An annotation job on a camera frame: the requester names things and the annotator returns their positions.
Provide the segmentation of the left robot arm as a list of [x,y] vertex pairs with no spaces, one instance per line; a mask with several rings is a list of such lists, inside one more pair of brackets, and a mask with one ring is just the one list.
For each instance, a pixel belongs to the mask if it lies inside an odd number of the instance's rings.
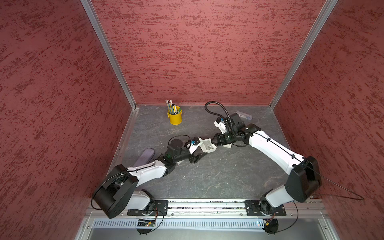
[[135,167],[115,166],[94,191],[93,209],[103,211],[110,219],[123,211],[140,211],[144,216],[157,214],[156,199],[146,190],[137,188],[149,181],[170,174],[179,162],[195,164],[217,147],[211,139],[194,138],[186,142],[171,139],[167,151],[156,159],[142,159]]

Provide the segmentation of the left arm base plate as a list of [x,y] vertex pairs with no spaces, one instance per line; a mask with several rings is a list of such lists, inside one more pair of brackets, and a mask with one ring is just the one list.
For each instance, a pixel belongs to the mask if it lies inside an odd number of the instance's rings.
[[143,210],[127,210],[128,216],[139,217],[161,217],[166,216],[168,211],[168,200],[151,200]]

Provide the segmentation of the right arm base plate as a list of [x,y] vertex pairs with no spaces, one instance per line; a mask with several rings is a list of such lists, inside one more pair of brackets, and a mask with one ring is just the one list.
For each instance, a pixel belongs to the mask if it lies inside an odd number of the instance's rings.
[[267,201],[259,200],[247,200],[244,204],[249,217],[285,217],[287,215],[283,205],[272,207]]

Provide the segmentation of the white jewelry box base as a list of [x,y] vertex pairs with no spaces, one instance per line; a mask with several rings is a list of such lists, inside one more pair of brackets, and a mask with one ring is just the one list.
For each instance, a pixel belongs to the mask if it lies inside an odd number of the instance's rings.
[[199,146],[203,151],[203,153],[209,154],[216,151],[217,146],[212,143],[212,140],[210,138],[205,140],[199,138],[199,141],[200,141]]

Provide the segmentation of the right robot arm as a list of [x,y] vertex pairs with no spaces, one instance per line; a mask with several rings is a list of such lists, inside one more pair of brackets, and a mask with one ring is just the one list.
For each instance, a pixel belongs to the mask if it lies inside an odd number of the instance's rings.
[[315,158],[305,158],[287,149],[258,126],[245,125],[238,114],[228,118],[219,117],[214,125],[221,131],[214,136],[215,145],[226,146],[241,141],[261,151],[288,175],[284,185],[270,190],[260,198],[257,209],[263,215],[273,215],[277,208],[292,201],[303,203],[321,187],[319,163]]

